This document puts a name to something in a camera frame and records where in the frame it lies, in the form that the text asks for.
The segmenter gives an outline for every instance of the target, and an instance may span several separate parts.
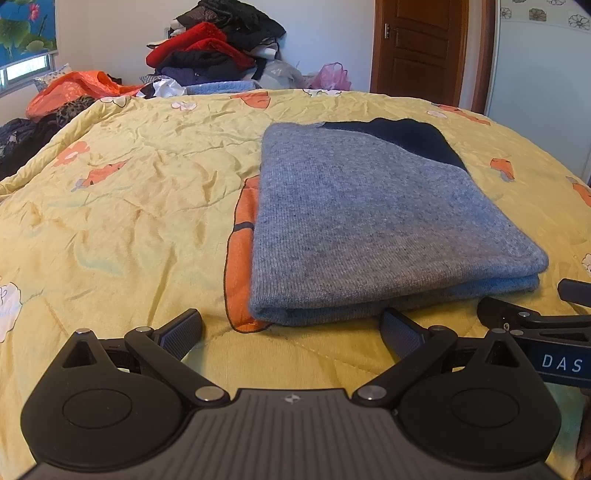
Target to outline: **silver screw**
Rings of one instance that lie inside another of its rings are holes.
[[[386,389],[379,385],[365,385],[357,390],[357,395],[364,400],[380,400],[384,398],[387,393]]]
[[[202,401],[216,401],[221,400],[226,392],[220,387],[210,385],[208,387],[201,387],[195,392],[195,396]]]

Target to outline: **pink lotus flower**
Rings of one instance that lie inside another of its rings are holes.
[[[41,7],[39,6],[39,4],[31,4],[29,5],[29,10],[31,11],[31,15],[29,15],[29,20],[31,22],[34,22],[37,18],[39,18],[39,15],[41,15]]]

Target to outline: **wooden door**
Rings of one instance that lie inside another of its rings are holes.
[[[372,92],[460,101],[468,0],[376,0]]]

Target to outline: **orange plastic bag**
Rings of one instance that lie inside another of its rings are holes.
[[[72,72],[54,80],[49,87],[37,95],[27,107],[27,117],[37,122],[56,111],[67,102],[83,95],[98,100],[104,97],[135,95],[143,85],[124,87],[116,84],[105,72]]]

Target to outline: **gray knit fabric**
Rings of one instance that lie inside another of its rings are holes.
[[[263,137],[254,318],[313,325],[533,290],[548,258],[458,167],[367,134]]]

